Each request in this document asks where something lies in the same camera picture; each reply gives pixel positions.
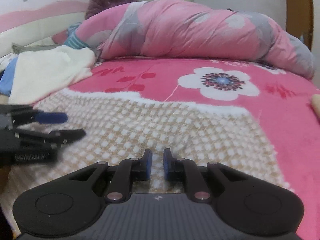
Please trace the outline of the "pink flowered bed sheet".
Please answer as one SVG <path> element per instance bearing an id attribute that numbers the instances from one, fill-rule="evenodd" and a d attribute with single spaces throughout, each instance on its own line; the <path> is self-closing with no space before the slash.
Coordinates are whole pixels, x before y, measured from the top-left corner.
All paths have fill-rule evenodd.
<path id="1" fill-rule="evenodd" d="M 304 203 L 303 239 L 319 239 L 319 119 L 307 79 L 251 62 L 203 59 L 117 59 L 71 86 L 78 92 L 138 92 L 157 101 L 244 107 L 277 152 L 285 180 Z"/>

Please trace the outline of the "white fleece blanket pile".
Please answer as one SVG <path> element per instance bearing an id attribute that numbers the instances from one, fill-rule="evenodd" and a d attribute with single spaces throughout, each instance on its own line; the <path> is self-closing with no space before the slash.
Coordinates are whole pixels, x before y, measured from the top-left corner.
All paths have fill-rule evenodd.
<path id="1" fill-rule="evenodd" d="M 58 46 L 25 51 L 6 63 L 1 68 L 1 94 L 9 98 L 10 104 L 30 105 L 92 76 L 95 54 L 88 48 Z"/>

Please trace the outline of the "red pillow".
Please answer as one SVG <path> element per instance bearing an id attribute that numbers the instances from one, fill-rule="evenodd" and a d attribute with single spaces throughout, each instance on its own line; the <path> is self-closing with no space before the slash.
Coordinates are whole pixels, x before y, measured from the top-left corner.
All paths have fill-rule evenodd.
<path id="1" fill-rule="evenodd" d="M 58 45 L 63 45 L 64 42 L 67 40 L 67 38 L 68 38 L 68 30 L 67 29 L 63 30 L 63 31 L 61 31 L 51 37 L 52 41 Z"/>

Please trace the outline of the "beige white checked coat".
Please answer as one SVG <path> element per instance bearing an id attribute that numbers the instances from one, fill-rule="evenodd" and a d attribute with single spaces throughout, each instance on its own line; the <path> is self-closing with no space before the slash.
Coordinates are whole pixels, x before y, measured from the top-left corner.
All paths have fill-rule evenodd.
<path id="1" fill-rule="evenodd" d="M 28 125 L 50 132 L 83 129 L 86 136 L 65 147 L 50 165 L 14 166 L 1 194 L 1 207 L 13 232 L 19 234 L 12 214 L 15 199 L 24 191 L 96 163 L 120 161 L 152 150 L 149 183 L 135 185 L 136 192 L 176 193 L 178 185 L 164 181 L 162 154 L 169 148 L 204 166 L 218 161 L 236 170 L 289 189 L 276 160 L 276 151 L 253 116 L 243 107 L 195 102 L 158 102 L 137 92 L 80 93 L 63 89 L 35 106 L 47 112 L 64 112 L 61 125 Z"/>

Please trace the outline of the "teal striped cloth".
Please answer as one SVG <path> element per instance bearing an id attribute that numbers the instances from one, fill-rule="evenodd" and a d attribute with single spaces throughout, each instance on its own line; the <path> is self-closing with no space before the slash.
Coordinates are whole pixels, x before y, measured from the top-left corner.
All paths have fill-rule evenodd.
<path id="1" fill-rule="evenodd" d="M 68 38 L 64 42 L 65 46 L 69 46 L 73 49 L 82 49 L 82 48 L 90 48 L 90 46 L 84 41 L 80 40 L 75 34 L 75 31 L 68 36 Z"/>

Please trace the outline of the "pink floral duvet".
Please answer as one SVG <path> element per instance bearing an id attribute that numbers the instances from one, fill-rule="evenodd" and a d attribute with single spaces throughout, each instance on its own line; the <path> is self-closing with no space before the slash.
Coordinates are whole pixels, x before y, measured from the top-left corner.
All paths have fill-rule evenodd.
<path id="1" fill-rule="evenodd" d="M 260 62 L 311 79 L 311 51 L 272 18 L 214 10 L 184 0 L 133 2 L 106 9 L 75 30 L 109 60 L 122 56 L 203 57 Z"/>

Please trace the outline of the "cream knit cardigan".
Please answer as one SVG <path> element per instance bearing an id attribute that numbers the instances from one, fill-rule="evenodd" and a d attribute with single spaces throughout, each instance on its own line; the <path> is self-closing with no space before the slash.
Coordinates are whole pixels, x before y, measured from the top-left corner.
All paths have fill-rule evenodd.
<path id="1" fill-rule="evenodd" d="M 317 118 L 320 119 L 320 95 L 319 94 L 314 94 L 311 97 L 311 107 L 315 114 L 317 115 Z"/>

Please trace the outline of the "blue crumpled cloth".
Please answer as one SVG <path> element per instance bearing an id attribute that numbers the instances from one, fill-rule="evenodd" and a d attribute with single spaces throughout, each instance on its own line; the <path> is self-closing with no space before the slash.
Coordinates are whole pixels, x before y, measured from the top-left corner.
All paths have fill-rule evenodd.
<path id="1" fill-rule="evenodd" d="M 77 22 L 77 23 L 75 23 L 75 24 L 72 24 L 72 25 L 70 25 L 70 26 L 67 28 L 67 31 L 68 31 L 69 33 L 72 33 L 72 32 L 74 32 L 80 25 L 81 25 L 81 22 Z"/>

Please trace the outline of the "pink white headboard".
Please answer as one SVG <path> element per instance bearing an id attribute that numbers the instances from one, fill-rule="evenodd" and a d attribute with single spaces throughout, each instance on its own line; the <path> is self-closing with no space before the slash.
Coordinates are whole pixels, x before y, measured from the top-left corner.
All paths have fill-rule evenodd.
<path id="1" fill-rule="evenodd" d="M 84 2 L 58 1 L 37 10 L 1 15 L 1 57 L 10 53 L 12 43 L 30 45 L 82 21 L 86 8 Z"/>

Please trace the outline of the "brown wooden door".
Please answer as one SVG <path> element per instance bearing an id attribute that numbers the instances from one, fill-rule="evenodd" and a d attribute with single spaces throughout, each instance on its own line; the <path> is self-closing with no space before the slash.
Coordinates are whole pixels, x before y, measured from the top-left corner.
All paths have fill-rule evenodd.
<path id="1" fill-rule="evenodd" d="M 286 31 L 310 50 L 313 36 L 313 0 L 286 0 Z"/>

